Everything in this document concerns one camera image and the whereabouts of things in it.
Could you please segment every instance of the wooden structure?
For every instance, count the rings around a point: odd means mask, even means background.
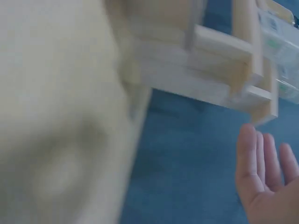
[[[278,115],[255,0],[233,0],[234,36],[200,25],[206,0],[2,5],[1,223],[117,223],[151,88]]]
[[[131,5],[146,85],[248,112],[256,125],[278,116],[277,71],[263,57],[255,0],[233,0],[233,36],[200,25],[204,0]]]

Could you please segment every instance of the wooden plank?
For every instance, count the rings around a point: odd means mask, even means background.
[[[236,73],[232,78],[230,96],[238,98],[248,86],[256,85],[263,78],[261,30],[255,0],[233,0],[233,35],[252,45],[252,57],[244,77]]]
[[[195,32],[197,48],[243,62],[252,56],[252,45],[241,39],[204,26],[196,26]]]
[[[137,57],[156,59],[193,70],[205,71],[225,83],[228,83],[232,69],[241,73],[243,67],[242,62],[205,50],[194,49],[189,53],[176,44],[155,41],[136,41],[136,52]]]
[[[146,85],[211,104],[248,112],[271,97],[267,91],[252,86],[241,102],[233,102],[229,98],[229,85],[211,79],[204,71],[148,58],[139,58],[139,63]]]
[[[271,101],[251,109],[252,123],[264,124],[278,117],[278,71],[276,65],[268,59],[263,60],[265,78],[260,87],[271,93]]]

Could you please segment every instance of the wooden block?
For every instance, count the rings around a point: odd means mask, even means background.
[[[196,48],[243,62],[248,62],[253,54],[250,43],[231,35],[204,26],[196,26],[195,32],[197,37]]]
[[[268,59],[263,60],[264,80],[260,87],[271,93],[271,100],[250,110],[252,123],[264,124],[278,117],[278,71]]]
[[[232,77],[230,96],[239,98],[248,86],[258,84],[263,78],[261,30],[255,0],[233,0],[233,35],[252,45],[252,56],[241,74],[244,77],[239,77],[240,74]]]

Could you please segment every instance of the blue floor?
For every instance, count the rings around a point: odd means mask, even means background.
[[[230,0],[209,0],[205,25],[231,32]],[[299,0],[280,0],[299,15]],[[235,142],[245,113],[155,90],[121,224],[246,224],[234,184]],[[299,106],[259,127],[299,158]]]

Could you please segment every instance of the blurry white object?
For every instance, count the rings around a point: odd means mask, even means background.
[[[1,224],[117,223],[150,98],[121,13],[0,3]]]

